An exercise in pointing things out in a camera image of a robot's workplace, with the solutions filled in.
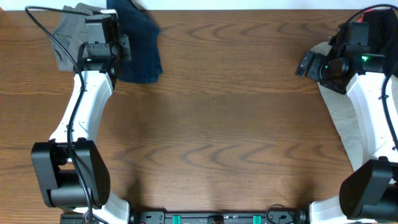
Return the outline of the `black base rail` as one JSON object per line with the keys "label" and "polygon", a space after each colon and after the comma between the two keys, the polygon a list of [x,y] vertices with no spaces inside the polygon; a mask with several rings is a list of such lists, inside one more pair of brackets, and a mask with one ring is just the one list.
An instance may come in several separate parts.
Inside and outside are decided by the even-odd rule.
{"label": "black base rail", "polygon": [[272,208],[264,213],[134,213],[126,224],[306,224],[304,210]]}

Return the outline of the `folded grey shorts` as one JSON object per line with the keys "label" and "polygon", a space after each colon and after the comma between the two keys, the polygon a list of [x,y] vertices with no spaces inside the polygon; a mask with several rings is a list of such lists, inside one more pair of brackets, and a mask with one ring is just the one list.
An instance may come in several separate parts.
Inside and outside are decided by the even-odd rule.
{"label": "folded grey shorts", "polygon": [[[77,61],[80,45],[88,41],[85,16],[62,13],[60,23],[52,35],[68,50],[74,61]],[[57,61],[57,68],[62,72],[72,72],[73,64],[66,53],[54,41],[52,41],[52,48]]]}

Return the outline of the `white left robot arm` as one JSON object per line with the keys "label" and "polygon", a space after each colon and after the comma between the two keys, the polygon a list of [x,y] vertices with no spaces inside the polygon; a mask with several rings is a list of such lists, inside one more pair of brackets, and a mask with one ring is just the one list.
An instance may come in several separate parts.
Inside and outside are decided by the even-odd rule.
{"label": "white left robot arm", "polygon": [[61,223],[129,223],[130,204],[111,191],[95,144],[121,62],[131,59],[129,39],[114,9],[85,14],[83,20],[87,40],[72,59],[70,101],[49,140],[33,145],[32,163],[46,206],[66,212]]}

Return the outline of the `khaki beige shorts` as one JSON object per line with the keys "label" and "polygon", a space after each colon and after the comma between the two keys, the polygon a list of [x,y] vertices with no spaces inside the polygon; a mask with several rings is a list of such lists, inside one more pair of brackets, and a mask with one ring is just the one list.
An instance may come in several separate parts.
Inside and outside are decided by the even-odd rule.
{"label": "khaki beige shorts", "polygon": [[354,170],[380,156],[397,162],[381,100],[385,79],[381,73],[356,74],[344,95],[318,86]]}

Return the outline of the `navy blue shorts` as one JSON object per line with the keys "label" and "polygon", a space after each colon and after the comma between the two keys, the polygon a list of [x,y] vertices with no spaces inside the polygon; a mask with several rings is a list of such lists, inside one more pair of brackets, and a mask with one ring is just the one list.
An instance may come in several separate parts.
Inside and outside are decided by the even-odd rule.
{"label": "navy blue shorts", "polygon": [[163,74],[158,25],[131,0],[107,0],[106,7],[116,10],[122,33],[129,37],[131,59],[121,63],[119,79],[137,84],[157,82]]}

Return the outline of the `black t-shirt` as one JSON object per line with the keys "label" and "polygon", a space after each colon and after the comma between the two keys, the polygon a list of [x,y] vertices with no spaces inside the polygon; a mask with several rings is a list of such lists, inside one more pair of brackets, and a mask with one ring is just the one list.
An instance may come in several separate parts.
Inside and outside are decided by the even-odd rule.
{"label": "black t-shirt", "polygon": [[385,72],[388,74],[397,63],[397,16],[393,9],[371,11],[365,14],[369,24],[368,45],[372,54],[386,57]]}

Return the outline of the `red garment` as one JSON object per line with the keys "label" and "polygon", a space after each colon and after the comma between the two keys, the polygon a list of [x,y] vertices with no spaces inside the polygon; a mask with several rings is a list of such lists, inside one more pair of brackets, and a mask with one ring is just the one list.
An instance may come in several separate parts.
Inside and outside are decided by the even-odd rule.
{"label": "red garment", "polygon": [[366,13],[373,11],[373,9],[368,9],[361,14],[361,17],[357,20],[357,22],[364,22],[364,16]]}

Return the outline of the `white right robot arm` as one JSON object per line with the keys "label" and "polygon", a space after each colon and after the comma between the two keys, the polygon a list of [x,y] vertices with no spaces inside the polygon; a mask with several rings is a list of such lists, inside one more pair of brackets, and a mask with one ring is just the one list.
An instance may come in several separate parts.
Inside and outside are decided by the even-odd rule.
{"label": "white right robot arm", "polygon": [[370,53],[368,35],[365,22],[340,24],[329,53],[306,51],[295,71],[351,100],[363,146],[362,166],[336,197],[309,205],[308,223],[397,221],[397,111],[386,58]]}

